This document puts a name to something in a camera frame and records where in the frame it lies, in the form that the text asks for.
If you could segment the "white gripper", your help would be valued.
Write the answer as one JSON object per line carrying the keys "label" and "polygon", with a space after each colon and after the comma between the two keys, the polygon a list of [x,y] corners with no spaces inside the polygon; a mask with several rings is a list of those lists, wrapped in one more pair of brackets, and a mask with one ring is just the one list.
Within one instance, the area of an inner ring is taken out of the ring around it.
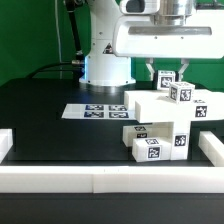
{"label": "white gripper", "polygon": [[150,81],[153,58],[182,58],[177,81],[182,81],[189,59],[224,56],[224,10],[198,10],[182,26],[155,25],[152,16],[122,16],[113,34],[116,56],[147,58]]}

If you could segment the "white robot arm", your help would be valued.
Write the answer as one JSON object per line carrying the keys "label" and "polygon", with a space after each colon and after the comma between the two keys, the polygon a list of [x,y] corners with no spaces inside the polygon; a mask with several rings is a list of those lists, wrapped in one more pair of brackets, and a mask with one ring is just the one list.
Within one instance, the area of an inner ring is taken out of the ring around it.
{"label": "white robot arm", "polygon": [[224,4],[197,0],[86,0],[91,50],[80,82],[96,89],[135,83],[131,60],[224,57]]}

